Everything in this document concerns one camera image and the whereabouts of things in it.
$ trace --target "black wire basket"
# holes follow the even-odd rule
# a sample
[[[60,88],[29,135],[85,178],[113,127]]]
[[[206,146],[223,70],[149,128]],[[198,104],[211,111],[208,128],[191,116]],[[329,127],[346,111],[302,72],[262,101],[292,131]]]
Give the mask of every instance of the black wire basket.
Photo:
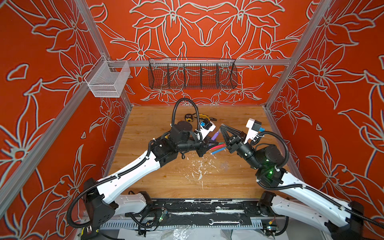
[[[235,59],[150,58],[151,89],[234,89],[237,87]]]

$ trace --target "orange wall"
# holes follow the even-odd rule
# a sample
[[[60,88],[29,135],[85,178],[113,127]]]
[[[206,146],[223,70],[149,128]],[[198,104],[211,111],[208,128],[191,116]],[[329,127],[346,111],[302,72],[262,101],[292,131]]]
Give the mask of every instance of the orange wall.
[[[289,58],[318,1],[87,0],[114,60],[201,56]],[[240,67],[232,90],[148,89],[146,68],[135,67],[126,86],[136,105],[173,104],[183,96],[199,104],[263,104],[283,66]]]
[[[382,1],[334,1],[271,110],[304,180],[382,223],[383,13]]]
[[[3,3],[0,187],[100,57],[73,1]],[[85,180],[102,176],[125,114],[121,99],[89,92],[0,220],[0,238],[73,238],[68,204]],[[83,210],[77,206],[73,218]]]

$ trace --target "wrench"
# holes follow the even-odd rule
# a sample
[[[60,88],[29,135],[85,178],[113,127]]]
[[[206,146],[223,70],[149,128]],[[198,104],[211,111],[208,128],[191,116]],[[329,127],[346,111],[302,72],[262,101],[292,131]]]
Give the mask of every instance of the wrench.
[[[236,224],[243,224],[243,220],[239,220],[239,221],[214,221],[213,219],[209,219],[209,225],[213,225],[215,223],[236,223]]]

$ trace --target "basket divider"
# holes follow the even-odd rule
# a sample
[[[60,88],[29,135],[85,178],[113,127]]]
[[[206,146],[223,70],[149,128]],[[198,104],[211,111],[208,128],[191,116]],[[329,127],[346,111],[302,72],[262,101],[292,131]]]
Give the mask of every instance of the basket divider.
[[[216,63],[216,86],[220,88],[220,72],[218,70],[218,64]]]
[[[232,86],[232,88],[234,88],[233,87],[233,83],[232,83],[232,72],[233,72],[233,67],[235,66],[235,62],[233,62],[232,63],[232,68],[231,68],[231,73],[229,74],[229,81],[231,82],[231,86]]]
[[[170,76],[169,76],[169,63],[167,63],[167,83],[168,83],[168,88],[170,88]]]
[[[185,63],[183,63],[183,75],[184,75],[184,86],[183,87],[186,87],[187,86],[187,79],[185,77]]]
[[[155,77],[153,76],[151,62],[149,62],[149,70],[151,72],[152,80],[149,82],[149,87],[153,89],[153,84],[155,83]]]
[[[200,88],[203,89],[203,68],[200,63]]]

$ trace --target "wooden table surface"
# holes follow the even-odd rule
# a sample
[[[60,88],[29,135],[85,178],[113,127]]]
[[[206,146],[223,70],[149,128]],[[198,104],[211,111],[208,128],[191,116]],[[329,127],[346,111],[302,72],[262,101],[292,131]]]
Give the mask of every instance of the wooden table surface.
[[[170,129],[173,106],[134,106],[120,141],[110,173],[139,157],[152,138],[161,136]],[[179,105],[175,123],[184,120],[184,115],[194,113],[192,106]],[[224,123],[247,133],[246,123],[253,118],[263,123],[262,127],[271,131],[271,127],[260,106],[199,106],[199,112],[217,118],[214,121],[218,131]],[[196,120],[191,123],[195,129]],[[260,141],[277,145],[277,139],[266,135]],[[185,154],[186,158],[177,159],[154,171],[131,187],[137,193],[146,191],[152,198],[260,198],[264,189],[256,183],[256,170],[248,163],[228,150],[211,155],[209,152],[198,157],[196,152]]]

